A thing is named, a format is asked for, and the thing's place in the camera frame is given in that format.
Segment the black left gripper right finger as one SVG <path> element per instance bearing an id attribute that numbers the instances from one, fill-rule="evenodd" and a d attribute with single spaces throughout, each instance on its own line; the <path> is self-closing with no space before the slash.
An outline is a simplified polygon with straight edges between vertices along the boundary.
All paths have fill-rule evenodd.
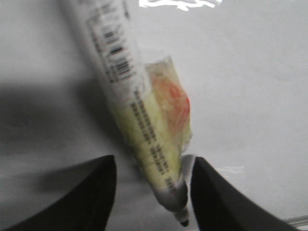
<path id="1" fill-rule="evenodd" d="M 303 230 L 303 217 L 277 218 L 239 192 L 202 157 L 194 159 L 190 197 L 200 231 Z"/>

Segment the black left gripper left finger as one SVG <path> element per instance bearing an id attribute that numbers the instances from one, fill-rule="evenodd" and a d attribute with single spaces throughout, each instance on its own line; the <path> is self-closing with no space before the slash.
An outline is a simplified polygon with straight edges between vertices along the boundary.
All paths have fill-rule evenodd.
<path id="1" fill-rule="evenodd" d="M 100 157 L 98 165 L 74 189 L 7 230 L 104 231 L 115 201 L 116 177 L 115 157 Z"/>

